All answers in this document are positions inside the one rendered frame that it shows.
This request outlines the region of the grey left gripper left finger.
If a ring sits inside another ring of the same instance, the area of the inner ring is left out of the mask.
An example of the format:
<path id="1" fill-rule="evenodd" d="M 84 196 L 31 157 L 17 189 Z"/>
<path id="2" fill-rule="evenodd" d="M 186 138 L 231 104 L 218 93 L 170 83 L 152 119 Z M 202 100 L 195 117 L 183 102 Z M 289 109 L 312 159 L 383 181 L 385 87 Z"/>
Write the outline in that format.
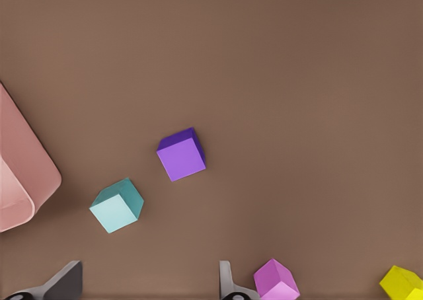
<path id="1" fill-rule="evenodd" d="M 17 291 L 4 300 L 79 300 L 83 291 L 83 264 L 73 260 L 43 285 Z"/>

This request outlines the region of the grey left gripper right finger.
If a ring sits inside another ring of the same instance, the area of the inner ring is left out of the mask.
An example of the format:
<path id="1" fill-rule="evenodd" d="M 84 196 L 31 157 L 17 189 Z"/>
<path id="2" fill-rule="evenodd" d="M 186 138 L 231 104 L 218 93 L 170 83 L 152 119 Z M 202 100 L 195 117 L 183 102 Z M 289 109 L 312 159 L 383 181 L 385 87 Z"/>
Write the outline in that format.
<path id="1" fill-rule="evenodd" d="M 233 282 L 231 264 L 228 260 L 219 261 L 219 296 L 220 300 L 261 300 L 255 290 L 241 287 Z"/>

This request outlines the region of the pink magenta cube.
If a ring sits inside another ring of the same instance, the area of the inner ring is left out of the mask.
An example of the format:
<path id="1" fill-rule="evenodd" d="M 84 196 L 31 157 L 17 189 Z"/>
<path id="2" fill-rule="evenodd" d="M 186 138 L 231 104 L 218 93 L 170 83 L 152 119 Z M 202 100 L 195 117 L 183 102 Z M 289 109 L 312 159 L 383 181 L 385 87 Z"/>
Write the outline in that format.
<path id="1" fill-rule="evenodd" d="M 290 270 L 274 258 L 259 268 L 253 278 L 261 300 L 296 300 L 300 296 Z"/>

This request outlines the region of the light teal cube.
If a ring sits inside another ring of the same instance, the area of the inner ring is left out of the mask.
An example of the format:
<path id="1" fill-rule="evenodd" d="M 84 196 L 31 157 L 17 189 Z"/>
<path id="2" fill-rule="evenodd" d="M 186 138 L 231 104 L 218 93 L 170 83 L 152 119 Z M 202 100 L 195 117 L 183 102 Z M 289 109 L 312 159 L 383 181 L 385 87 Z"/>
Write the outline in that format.
<path id="1" fill-rule="evenodd" d="M 113 233 L 139 219 L 144 199 L 129 178 L 104 188 L 89 210 L 107 233 Z"/>

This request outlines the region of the pink plastic bin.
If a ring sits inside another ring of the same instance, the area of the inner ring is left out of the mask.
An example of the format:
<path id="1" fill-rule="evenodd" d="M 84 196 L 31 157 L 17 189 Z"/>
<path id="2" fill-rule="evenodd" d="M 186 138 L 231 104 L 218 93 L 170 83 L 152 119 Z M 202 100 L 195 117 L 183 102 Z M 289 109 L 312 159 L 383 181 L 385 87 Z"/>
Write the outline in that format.
<path id="1" fill-rule="evenodd" d="M 0 233 L 30 221 L 61 174 L 0 82 Z"/>

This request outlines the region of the purple cube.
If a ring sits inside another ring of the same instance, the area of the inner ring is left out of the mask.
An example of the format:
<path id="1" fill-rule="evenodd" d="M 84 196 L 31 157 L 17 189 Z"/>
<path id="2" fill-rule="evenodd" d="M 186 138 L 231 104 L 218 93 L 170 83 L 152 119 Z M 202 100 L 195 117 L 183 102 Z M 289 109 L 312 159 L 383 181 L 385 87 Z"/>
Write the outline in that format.
<path id="1" fill-rule="evenodd" d="M 156 150 L 172 182 L 206 168 L 206 158 L 194 128 L 163 138 Z"/>

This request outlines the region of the yellow cube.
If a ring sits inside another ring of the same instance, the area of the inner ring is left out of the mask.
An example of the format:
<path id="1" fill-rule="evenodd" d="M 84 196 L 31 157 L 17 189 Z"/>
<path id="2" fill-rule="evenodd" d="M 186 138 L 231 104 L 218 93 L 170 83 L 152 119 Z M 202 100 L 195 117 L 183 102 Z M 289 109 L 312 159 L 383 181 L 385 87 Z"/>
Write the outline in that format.
<path id="1" fill-rule="evenodd" d="M 423 300 L 423 280 L 410 270 L 392 266 L 379 284 L 391 300 Z"/>

